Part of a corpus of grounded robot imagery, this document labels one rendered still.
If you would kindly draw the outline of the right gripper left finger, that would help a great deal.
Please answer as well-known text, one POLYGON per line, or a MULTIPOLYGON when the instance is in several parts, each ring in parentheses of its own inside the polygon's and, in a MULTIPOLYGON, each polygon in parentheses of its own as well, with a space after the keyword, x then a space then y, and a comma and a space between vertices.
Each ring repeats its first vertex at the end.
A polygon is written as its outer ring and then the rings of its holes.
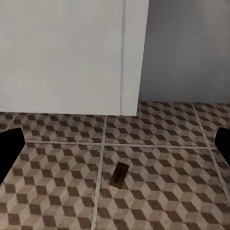
POLYGON ((0 185, 25 146, 20 127, 0 133, 0 185))

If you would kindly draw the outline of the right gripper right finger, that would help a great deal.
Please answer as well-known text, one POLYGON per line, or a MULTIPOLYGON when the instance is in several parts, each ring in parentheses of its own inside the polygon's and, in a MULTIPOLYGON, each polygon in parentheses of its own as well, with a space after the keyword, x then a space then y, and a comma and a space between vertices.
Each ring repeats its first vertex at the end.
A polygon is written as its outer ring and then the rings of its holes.
POLYGON ((218 128, 215 145, 230 166, 230 129, 218 128))

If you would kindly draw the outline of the mousetrap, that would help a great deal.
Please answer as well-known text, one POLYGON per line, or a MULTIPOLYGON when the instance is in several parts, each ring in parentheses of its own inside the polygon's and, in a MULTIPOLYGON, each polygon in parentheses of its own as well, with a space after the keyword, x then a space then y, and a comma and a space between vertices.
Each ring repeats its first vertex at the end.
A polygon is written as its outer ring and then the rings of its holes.
POLYGON ((129 168, 129 165, 118 162, 116 169, 113 173, 113 176, 109 182, 109 185, 112 185, 114 187, 121 189, 121 186, 122 186, 123 181, 125 179, 128 168, 129 168))

